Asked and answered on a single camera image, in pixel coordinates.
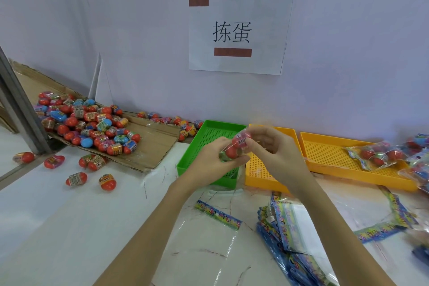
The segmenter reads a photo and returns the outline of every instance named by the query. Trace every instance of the person's right arm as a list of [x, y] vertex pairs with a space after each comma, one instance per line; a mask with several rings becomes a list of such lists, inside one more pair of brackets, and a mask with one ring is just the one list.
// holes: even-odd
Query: person's right arm
[[251, 126], [249, 130], [250, 150], [306, 207], [340, 285], [394, 286], [311, 175], [294, 140], [273, 128]]

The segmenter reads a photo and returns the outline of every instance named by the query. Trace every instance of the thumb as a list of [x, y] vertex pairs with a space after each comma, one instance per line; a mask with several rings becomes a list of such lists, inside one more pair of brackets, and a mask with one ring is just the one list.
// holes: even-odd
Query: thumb
[[234, 168], [237, 168], [239, 166], [242, 166], [246, 164], [250, 160], [250, 157], [248, 155], [243, 155], [240, 157], [237, 157], [236, 159], [233, 159], [232, 161], [225, 162], [225, 166], [227, 167], [227, 172], [231, 171]]
[[258, 156], [259, 159], [263, 162], [267, 159], [267, 156], [270, 155], [270, 153], [268, 153], [265, 148], [263, 148], [260, 144], [251, 138], [246, 138], [246, 145], [249, 147], [250, 151]]

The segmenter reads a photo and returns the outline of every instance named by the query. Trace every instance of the perforated tray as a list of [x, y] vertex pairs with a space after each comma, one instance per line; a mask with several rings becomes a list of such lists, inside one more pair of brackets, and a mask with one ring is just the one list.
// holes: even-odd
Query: perforated tray
[[[294, 129], [281, 127], [274, 128], [280, 132], [283, 132], [285, 135], [292, 137], [299, 151], [301, 151], [297, 133]], [[275, 178], [272, 177], [272, 175], [265, 168], [265, 165], [255, 154], [252, 154], [250, 156], [250, 161], [246, 164], [246, 180], [244, 184], [246, 186], [254, 186], [267, 190], [290, 193], [289, 190], [283, 184], [281, 184]]]
[[[222, 136], [232, 139], [237, 132], [242, 131], [245, 127], [236, 123], [213, 120], [204, 121], [185, 154], [183, 154], [179, 163], [177, 163], [177, 172], [179, 175], [182, 175], [187, 170], [204, 145]], [[235, 168], [212, 184], [234, 189], [237, 185], [238, 172], [239, 169]]]
[[381, 170], [367, 171], [363, 170], [359, 161], [352, 159], [344, 149], [344, 147], [365, 146], [373, 143], [308, 132], [301, 132], [299, 142], [303, 155], [307, 158], [307, 166], [310, 171], [406, 191], [417, 190], [414, 181], [398, 175], [398, 170], [407, 167], [404, 161], [399, 161], [397, 164]]

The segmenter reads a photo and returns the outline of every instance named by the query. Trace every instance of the green tray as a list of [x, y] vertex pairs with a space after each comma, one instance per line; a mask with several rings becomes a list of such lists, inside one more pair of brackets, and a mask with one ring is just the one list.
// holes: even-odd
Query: green tray
[[[179, 175], [182, 175], [187, 170], [204, 145], [222, 136], [232, 139], [237, 132], [242, 131], [245, 127], [245, 125], [238, 125], [236, 123], [213, 120], [204, 121], [185, 154], [183, 154], [183, 157], [177, 164], [177, 172]], [[239, 169], [235, 168], [212, 184], [234, 189], [237, 184], [238, 173]]]

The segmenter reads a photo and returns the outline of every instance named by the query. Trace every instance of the chinese character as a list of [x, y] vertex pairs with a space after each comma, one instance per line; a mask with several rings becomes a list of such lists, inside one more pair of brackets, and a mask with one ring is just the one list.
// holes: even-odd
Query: chinese character
[[213, 26], [214, 28], [216, 28], [216, 31], [213, 33], [213, 35], [214, 35], [214, 40], [213, 41], [214, 42], [217, 42], [217, 41], [226, 42], [227, 37], [231, 41], [231, 38], [228, 35], [228, 34], [231, 34], [231, 32], [227, 32], [226, 26], [231, 26], [231, 25], [227, 24], [227, 22], [223, 22], [222, 25], [218, 25], [217, 22], [216, 22], [216, 26]]
[[240, 32], [236, 32], [236, 39], [238, 39], [238, 40], [233, 40], [233, 42], [246, 42], [247, 41], [247, 43], [249, 43], [249, 40], [248, 40], [249, 33], [243, 33], [243, 31], [251, 31], [251, 28], [246, 28], [246, 27], [249, 27], [250, 22], [234, 23], [234, 24], [237, 24], [237, 26], [236, 26], [236, 28], [234, 28], [233, 32], [235, 32], [236, 29], [239, 29]]

